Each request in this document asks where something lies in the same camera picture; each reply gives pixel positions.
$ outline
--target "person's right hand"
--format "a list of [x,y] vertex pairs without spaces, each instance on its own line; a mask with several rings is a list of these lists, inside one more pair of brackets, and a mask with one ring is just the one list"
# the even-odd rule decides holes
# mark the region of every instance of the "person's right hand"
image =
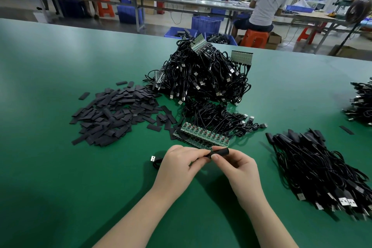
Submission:
[[[213,146],[212,150],[224,147]],[[253,202],[265,200],[255,160],[243,152],[229,148],[229,155],[212,155],[212,160],[230,181],[240,206],[247,210]]]

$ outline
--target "gray concrete floor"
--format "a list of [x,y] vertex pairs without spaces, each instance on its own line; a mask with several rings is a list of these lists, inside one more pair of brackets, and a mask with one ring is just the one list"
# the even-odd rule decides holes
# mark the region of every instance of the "gray concrete floor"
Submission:
[[[137,33],[136,25],[123,24],[119,22],[119,18],[115,17],[105,17],[100,18],[100,20],[94,19],[68,19],[55,14],[55,9],[51,0],[49,1],[49,14],[53,19],[54,24],[68,25],[73,27],[82,28],[92,28],[92,29],[103,29],[111,31],[120,31],[126,33]],[[41,11],[36,9],[40,6],[39,0],[0,0],[0,18],[24,20],[24,21],[41,21],[43,15]],[[168,12],[165,14],[155,14],[145,16],[146,29],[141,31],[141,34],[164,36],[164,34],[169,30],[170,27],[191,27],[192,14],[180,13],[180,12]],[[223,33],[226,27],[227,19],[223,20],[221,23],[220,32]],[[282,43],[278,46],[277,50],[282,51],[294,51],[300,52],[303,48],[305,41],[302,40],[297,42],[297,38],[302,32],[302,28],[293,28],[287,25],[276,25],[274,27],[274,32],[281,35],[283,38]],[[244,34],[245,31],[239,31],[239,34]],[[320,48],[318,54],[327,55],[331,49],[336,44],[340,44],[342,40],[346,37],[346,33],[331,32],[326,38],[322,47]],[[316,45],[320,42],[323,35],[317,34],[314,38],[312,45],[307,45],[305,47],[305,53],[311,53]],[[358,34],[353,35],[345,45],[352,46],[358,50],[362,50],[363,53],[358,53],[358,58],[363,60],[371,60],[372,52],[370,49],[371,41],[365,39],[363,36]]]

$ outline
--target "green tabletop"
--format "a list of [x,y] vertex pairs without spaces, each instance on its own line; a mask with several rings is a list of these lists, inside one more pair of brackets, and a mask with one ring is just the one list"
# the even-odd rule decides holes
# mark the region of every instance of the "green tabletop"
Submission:
[[[341,113],[372,63],[322,55],[216,45],[253,52],[252,89],[237,111],[266,131],[319,129],[330,149],[372,176],[372,128]],[[108,147],[72,146],[71,115],[118,81],[142,84],[176,50],[176,40],[141,34],[0,19],[0,247],[91,247],[151,187],[150,157],[177,141],[133,126]],[[77,98],[91,92],[85,100]],[[158,99],[173,112],[178,105]],[[344,125],[351,136],[338,126]],[[265,131],[232,140],[253,157],[274,211],[301,248],[368,247],[372,221],[339,221],[298,201],[281,183]],[[227,179],[210,163],[161,220],[148,247],[258,247]]]

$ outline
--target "seated person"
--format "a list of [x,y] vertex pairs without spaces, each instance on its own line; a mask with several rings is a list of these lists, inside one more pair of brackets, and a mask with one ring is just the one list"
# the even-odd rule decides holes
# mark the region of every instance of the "seated person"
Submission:
[[279,16],[287,0],[252,0],[250,8],[253,13],[246,19],[237,20],[232,28],[231,35],[236,38],[238,29],[251,29],[253,31],[271,32],[274,28],[272,21],[274,15]]

